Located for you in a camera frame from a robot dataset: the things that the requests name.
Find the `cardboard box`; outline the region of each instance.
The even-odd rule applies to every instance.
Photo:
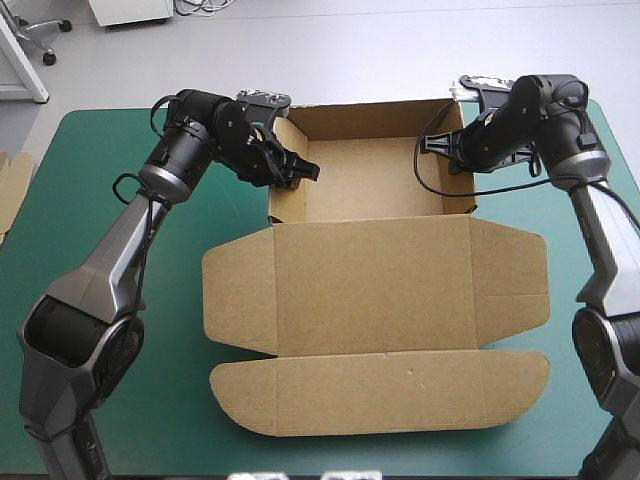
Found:
[[[426,192],[413,175],[418,132],[449,100],[292,108],[275,131],[287,148],[320,165],[317,182],[297,190],[271,189],[269,215],[276,222],[316,222],[469,213],[473,198]],[[438,131],[463,126],[458,105]],[[449,175],[445,158],[422,155],[421,173],[435,188],[473,191],[473,175]]]
[[[474,219],[470,198],[423,190],[415,135],[447,100],[293,108],[280,141],[321,168],[271,190],[274,225],[203,258],[205,331],[279,358],[217,366],[212,389],[264,434],[484,428],[524,413],[549,367],[537,352],[480,351],[549,317],[546,248]],[[462,126],[452,108],[440,131]],[[436,188],[473,176],[421,155]]]
[[[6,152],[0,152],[0,245],[27,194],[33,167],[33,158],[27,153],[18,153],[10,161]]]

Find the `green tabletop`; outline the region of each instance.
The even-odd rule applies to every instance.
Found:
[[[477,107],[465,106],[467,119],[476,112]],[[640,211],[640,195],[599,106],[592,102],[589,112],[613,159],[612,186]],[[15,331],[48,283],[80,263],[122,211],[111,183],[123,171],[137,171],[155,144],[148,120],[148,110],[67,115],[0,250],[0,472],[44,471],[18,415],[22,354]],[[522,165],[478,175],[477,186],[528,180]],[[599,410],[571,342],[571,321],[578,308],[574,297],[591,267],[565,194],[544,186],[483,197],[475,214],[547,239],[550,321],[490,347],[537,349],[551,361],[549,384],[528,413],[487,430],[319,438],[272,438],[246,431],[222,412],[209,388],[208,376],[217,363],[261,355],[214,343],[204,335],[201,257],[215,245],[266,227],[266,201],[266,189],[238,182],[230,171],[214,165],[191,200],[176,206],[165,221],[145,277],[149,308],[143,314],[144,349],[95,413],[114,473],[577,471],[609,416]]]

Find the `metal bracket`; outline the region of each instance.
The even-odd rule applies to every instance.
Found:
[[[281,93],[262,92],[260,90],[241,90],[236,100],[242,104],[245,118],[251,124],[259,124],[267,130],[273,129],[276,117],[289,114],[291,97]]]

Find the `cardboard piece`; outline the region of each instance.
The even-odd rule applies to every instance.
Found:
[[[33,168],[33,158],[27,153],[18,153],[9,161],[9,155],[0,152],[0,244],[18,215]]]
[[[544,239],[468,215],[276,224],[203,279],[207,336],[281,357],[475,349],[549,318]]]
[[[210,381],[236,423],[299,436],[501,425],[535,403],[548,375],[537,352],[459,350],[222,364]]]
[[[292,108],[282,144],[317,182],[271,189],[275,225],[203,258],[209,338],[279,358],[222,364],[211,385],[240,425],[337,435],[484,428],[524,413],[546,384],[536,352],[480,351],[549,317],[537,235],[471,218],[413,173],[416,135],[449,100]],[[451,108],[432,133],[463,126]],[[471,174],[419,156],[423,179]]]

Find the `gray floor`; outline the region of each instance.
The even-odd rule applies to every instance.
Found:
[[[347,103],[448,96],[463,73],[570,72],[640,179],[640,0],[237,0],[213,18],[118,31],[98,27],[84,0],[20,0],[15,12],[63,16],[74,30],[43,36],[53,67],[27,51],[51,100],[0,103],[0,150],[41,159],[67,112],[148,107],[186,87]]]

